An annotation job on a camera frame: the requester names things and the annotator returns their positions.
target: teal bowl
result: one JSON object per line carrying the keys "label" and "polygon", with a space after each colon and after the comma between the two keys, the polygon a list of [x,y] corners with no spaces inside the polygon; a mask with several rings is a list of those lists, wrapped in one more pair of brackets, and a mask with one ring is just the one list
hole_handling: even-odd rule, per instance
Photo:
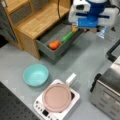
{"label": "teal bowl", "polygon": [[42,86],[49,76],[48,69],[41,64],[34,64],[29,66],[23,74],[25,83],[32,87]]}

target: table surface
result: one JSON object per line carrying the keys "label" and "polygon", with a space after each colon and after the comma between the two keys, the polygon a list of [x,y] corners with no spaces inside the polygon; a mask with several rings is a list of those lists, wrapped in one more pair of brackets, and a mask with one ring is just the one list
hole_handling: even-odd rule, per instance
{"label": "table surface", "polygon": [[[0,49],[0,80],[41,118],[33,109],[35,99],[53,80],[60,79],[65,82],[74,72],[77,74],[77,80],[72,88],[80,93],[81,99],[69,120],[111,120],[90,103],[90,88],[96,74],[104,73],[112,64],[105,55],[113,44],[109,40],[103,40],[88,32],[80,35],[58,61],[52,61],[45,55],[39,61],[28,53],[7,44]],[[29,65],[36,63],[47,66],[50,75],[42,87],[32,88],[23,81],[23,72]]]}

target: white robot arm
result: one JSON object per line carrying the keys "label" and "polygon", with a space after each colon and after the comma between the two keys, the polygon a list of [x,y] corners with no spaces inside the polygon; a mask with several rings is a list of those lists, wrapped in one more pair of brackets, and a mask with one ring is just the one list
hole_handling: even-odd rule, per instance
{"label": "white robot arm", "polygon": [[78,28],[113,26],[120,12],[119,1],[110,0],[74,0],[69,14],[69,22]]}

